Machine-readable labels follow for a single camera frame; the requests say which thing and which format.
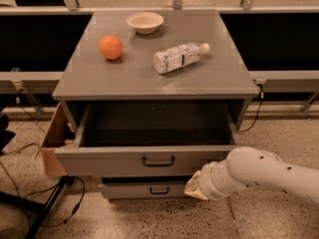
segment drawer handle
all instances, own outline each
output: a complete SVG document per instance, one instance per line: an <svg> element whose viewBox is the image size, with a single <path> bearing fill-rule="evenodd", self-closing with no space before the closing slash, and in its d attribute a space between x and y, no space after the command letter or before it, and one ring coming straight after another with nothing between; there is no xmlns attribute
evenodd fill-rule
<svg viewBox="0 0 319 239"><path fill-rule="evenodd" d="M152 195L166 195L168 193L169 193L169 187L167 187L165 191L153 191L153 189L150 187L150 194Z"/></svg>
<svg viewBox="0 0 319 239"><path fill-rule="evenodd" d="M170 163L148 163L147 158L143 157L143 166L146 167L169 167L175 163L175 157L170 158Z"/></svg>

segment white bottle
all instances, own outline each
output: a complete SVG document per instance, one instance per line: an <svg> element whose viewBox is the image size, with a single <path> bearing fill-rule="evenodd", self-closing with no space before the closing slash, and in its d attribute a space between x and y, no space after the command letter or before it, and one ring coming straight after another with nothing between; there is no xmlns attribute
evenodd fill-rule
<svg viewBox="0 0 319 239"><path fill-rule="evenodd" d="M181 44L164 51L156 52L153 64L160 74L166 74L197 62L209 49L208 44L198 45L194 42Z"/></svg>

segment concrete floor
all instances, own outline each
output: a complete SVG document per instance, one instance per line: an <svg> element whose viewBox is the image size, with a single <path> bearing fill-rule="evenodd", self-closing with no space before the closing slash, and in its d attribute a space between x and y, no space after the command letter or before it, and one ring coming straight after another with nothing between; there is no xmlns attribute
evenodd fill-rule
<svg viewBox="0 0 319 239"><path fill-rule="evenodd" d="M269 113L286 115L273 118ZM251 124L255 106L250 107L242 128ZM10 129L17 135L6 146L10 151L27 143L40 143L52 113L45 113L35 124L17 111ZM297 110L281 111L264 106L260 119L248 132L241 134L241 144L277 153L284 161L319 168L319 113L310 110L312 120ZM0 157L16 181L21 196L54 185L57 178L44 173L37 145L20 153ZM99 192L100 181L85 177L87 192L79 211L67 224L56 228L41 227L36 238L319 238L319 206L304 203L283 192L253 189L234 193L214 202L190 198L112 200ZM12 182L0 168L1 191L16 194ZM45 226L54 226L66 219L81 197L78 181L67 187ZM44 202L48 193L30 199ZM28 230L26 216L14 207L0 203L0 238L23 238Z"/></svg>

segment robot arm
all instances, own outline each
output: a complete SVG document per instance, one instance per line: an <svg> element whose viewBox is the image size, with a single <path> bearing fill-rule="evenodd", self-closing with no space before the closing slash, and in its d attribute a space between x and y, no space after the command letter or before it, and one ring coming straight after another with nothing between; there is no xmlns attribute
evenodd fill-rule
<svg viewBox="0 0 319 239"><path fill-rule="evenodd" d="M198 171L185 194L202 200L218 200L248 188L277 189L304 201L319 204L319 169L291 165L274 153L238 147L227 159Z"/></svg>

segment white bowl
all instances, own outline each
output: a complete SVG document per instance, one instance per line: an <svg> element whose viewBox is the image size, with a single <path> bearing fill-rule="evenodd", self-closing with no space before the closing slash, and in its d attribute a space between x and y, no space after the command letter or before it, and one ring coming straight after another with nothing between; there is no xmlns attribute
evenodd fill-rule
<svg viewBox="0 0 319 239"><path fill-rule="evenodd" d="M163 17L160 14L153 12L138 12L128 17L127 23L129 26L136 29L140 34L151 34L163 22Z"/></svg>

